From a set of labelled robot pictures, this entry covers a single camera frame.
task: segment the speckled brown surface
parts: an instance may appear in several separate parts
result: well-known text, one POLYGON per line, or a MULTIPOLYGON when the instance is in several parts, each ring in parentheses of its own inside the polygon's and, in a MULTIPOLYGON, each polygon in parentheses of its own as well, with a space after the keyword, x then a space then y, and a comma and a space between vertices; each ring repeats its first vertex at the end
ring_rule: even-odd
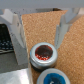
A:
MULTIPOLYGON (((66 11, 22 15, 28 51, 39 42, 54 45, 56 25, 66 11)), ((71 84, 84 84, 84 16, 78 19, 65 35, 58 49, 55 68, 62 70, 71 84)), ((40 72, 32 68, 33 81, 36 84, 40 72)))

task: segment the blue lid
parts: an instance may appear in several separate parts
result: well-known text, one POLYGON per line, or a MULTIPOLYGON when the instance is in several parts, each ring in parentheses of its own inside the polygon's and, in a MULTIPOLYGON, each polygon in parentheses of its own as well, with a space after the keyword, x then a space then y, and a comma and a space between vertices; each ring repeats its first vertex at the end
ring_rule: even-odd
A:
POLYGON ((64 77, 57 73, 50 73, 44 78, 44 84, 66 84, 64 77))

